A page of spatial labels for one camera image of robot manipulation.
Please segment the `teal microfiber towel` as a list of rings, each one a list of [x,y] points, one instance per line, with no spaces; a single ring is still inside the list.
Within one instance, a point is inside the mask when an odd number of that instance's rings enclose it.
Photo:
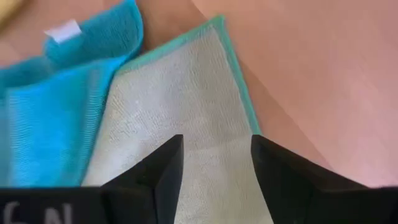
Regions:
[[[0,69],[0,187],[81,184],[116,71],[142,47],[135,0],[47,32],[42,55]]]

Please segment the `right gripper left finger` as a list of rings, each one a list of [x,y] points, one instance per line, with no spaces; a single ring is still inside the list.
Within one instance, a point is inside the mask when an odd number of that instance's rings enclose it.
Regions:
[[[101,186],[108,224],[174,224],[183,176],[183,136],[176,134]]]

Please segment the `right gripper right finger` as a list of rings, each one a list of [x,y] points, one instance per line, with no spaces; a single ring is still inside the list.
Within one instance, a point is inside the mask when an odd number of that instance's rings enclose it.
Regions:
[[[258,134],[251,157],[274,224],[398,224],[398,187],[369,188]]]

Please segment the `pale green teal-hemmed towel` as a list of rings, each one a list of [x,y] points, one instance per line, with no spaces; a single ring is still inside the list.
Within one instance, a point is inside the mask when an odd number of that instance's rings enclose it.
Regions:
[[[224,17],[217,16],[114,75],[83,184],[111,180],[182,134],[175,224],[273,224],[251,158],[258,133]]]

